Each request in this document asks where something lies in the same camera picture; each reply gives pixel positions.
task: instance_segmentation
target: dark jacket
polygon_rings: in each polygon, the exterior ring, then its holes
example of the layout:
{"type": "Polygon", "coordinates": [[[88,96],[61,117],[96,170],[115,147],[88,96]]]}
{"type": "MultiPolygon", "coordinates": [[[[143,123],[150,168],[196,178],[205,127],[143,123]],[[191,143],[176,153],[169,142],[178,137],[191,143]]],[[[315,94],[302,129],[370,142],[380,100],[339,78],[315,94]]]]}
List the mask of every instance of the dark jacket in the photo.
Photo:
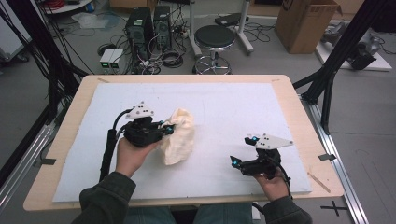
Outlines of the dark jacket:
{"type": "MultiPolygon", "coordinates": [[[[82,212],[73,223],[123,223],[136,184],[125,175],[113,172],[99,184],[79,195],[82,212]]],[[[311,216],[290,197],[270,202],[263,208],[268,224],[312,223],[311,216]]]]}

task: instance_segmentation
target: computer tower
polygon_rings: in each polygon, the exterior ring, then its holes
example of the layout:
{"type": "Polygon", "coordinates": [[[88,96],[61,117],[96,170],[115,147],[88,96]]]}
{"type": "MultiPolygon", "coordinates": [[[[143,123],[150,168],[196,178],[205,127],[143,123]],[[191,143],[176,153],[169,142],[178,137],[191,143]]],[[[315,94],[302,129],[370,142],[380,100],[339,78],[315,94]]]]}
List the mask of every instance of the computer tower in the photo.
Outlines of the computer tower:
{"type": "Polygon", "coordinates": [[[154,49],[154,29],[151,13],[148,7],[134,7],[125,25],[132,49],[136,50],[139,57],[148,60],[154,49]]]}
{"type": "Polygon", "coordinates": [[[154,11],[154,31],[157,36],[157,49],[172,48],[172,33],[169,6],[156,6],[154,11]]]}

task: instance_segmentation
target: human hand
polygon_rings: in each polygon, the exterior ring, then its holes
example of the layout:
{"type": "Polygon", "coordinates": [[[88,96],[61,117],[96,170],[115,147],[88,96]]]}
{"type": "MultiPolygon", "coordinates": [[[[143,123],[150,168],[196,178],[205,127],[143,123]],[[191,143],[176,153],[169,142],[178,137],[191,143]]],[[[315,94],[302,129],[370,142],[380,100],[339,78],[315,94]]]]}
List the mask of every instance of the human hand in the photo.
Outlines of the human hand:
{"type": "Polygon", "coordinates": [[[270,202],[289,196],[289,189],[286,185],[282,172],[277,169],[273,179],[267,179],[266,174],[254,175],[254,178],[259,182],[262,190],[270,202]]]}
{"type": "Polygon", "coordinates": [[[146,147],[135,147],[126,138],[121,138],[117,147],[116,172],[132,177],[134,172],[142,166],[146,156],[159,142],[146,147]]]}

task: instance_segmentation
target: wooden table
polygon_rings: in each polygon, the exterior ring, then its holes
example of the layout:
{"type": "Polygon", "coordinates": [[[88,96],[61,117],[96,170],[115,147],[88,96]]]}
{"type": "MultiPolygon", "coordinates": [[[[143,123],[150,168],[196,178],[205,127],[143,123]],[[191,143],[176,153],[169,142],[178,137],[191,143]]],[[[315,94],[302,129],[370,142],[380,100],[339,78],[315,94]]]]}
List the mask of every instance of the wooden table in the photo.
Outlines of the wooden table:
{"type": "MultiPolygon", "coordinates": [[[[321,161],[318,156],[325,153],[318,136],[306,115],[288,77],[282,75],[232,75],[232,76],[196,76],[196,75],[156,75],[156,76],[88,76],[85,77],[70,105],[64,121],[57,133],[47,158],[56,159],[54,165],[43,165],[23,204],[27,211],[80,208],[79,203],[53,203],[65,158],[74,143],[78,126],[91,103],[91,98],[99,83],[271,83],[282,108],[294,144],[299,149],[300,158],[308,172],[312,192],[294,195],[294,198],[340,197],[343,187],[329,161],[321,161]]],[[[163,200],[130,201],[131,206],[176,205],[199,203],[231,203],[265,201],[262,196],[206,197],[163,200]]]]}

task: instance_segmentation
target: black stool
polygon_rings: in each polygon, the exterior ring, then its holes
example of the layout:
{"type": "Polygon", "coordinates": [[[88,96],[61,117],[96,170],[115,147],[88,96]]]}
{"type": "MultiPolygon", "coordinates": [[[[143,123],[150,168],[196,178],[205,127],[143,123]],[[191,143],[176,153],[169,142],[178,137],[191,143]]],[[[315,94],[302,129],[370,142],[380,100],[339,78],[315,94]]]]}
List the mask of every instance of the black stool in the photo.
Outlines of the black stool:
{"type": "Polygon", "coordinates": [[[208,25],[199,28],[194,35],[195,43],[202,49],[208,49],[210,56],[203,56],[195,62],[193,73],[204,74],[231,74],[230,64],[219,57],[219,51],[231,47],[235,41],[235,35],[230,29],[219,25],[208,25]]]}

